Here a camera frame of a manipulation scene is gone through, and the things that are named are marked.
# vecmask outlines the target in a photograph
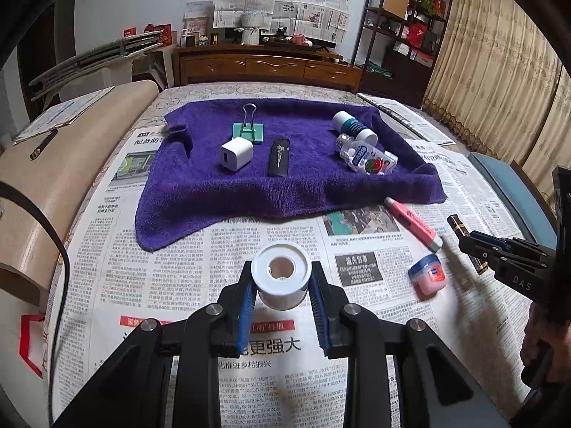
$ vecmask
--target human hand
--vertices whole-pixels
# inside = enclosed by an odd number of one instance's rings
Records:
[[[532,303],[529,319],[525,326],[525,337],[520,357],[524,365],[529,365],[539,354],[539,341],[545,341],[553,350],[553,361],[547,381],[554,383],[571,378],[571,325],[547,322],[546,310]]]

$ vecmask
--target teal label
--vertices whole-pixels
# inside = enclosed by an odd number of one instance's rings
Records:
[[[343,125],[341,126],[341,133],[346,133],[350,137],[357,138],[357,135],[366,128],[367,127],[365,127],[361,122],[359,122],[355,118],[347,119],[345,122],[343,122]]]
[[[355,155],[353,156],[353,165],[357,167],[361,162],[361,159],[367,154],[367,147],[360,146],[356,151]]]

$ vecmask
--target blue lid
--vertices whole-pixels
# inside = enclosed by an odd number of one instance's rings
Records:
[[[415,265],[408,269],[408,275],[414,277],[419,271],[423,270],[427,265],[438,264],[440,265],[440,260],[436,254],[425,255],[421,260],[419,260]]]

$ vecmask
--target beige curtain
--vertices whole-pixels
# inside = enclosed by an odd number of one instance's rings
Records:
[[[510,162],[545,120],[559,59],[513,0],[453,0],[424,109],[473,151]]]
[[[562,70],[553,106],[523,169],[551,207],[557,165],[571,167],[571,77]]]

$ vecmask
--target pink tube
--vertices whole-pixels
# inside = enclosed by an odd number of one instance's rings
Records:
[[[408,228],[420,241],[434,252],[442,247],[442,239],[431,229],[424,221],[406,207],[403,203],[393,200],[393,198],[385,198],[385,205],[389,211]]]

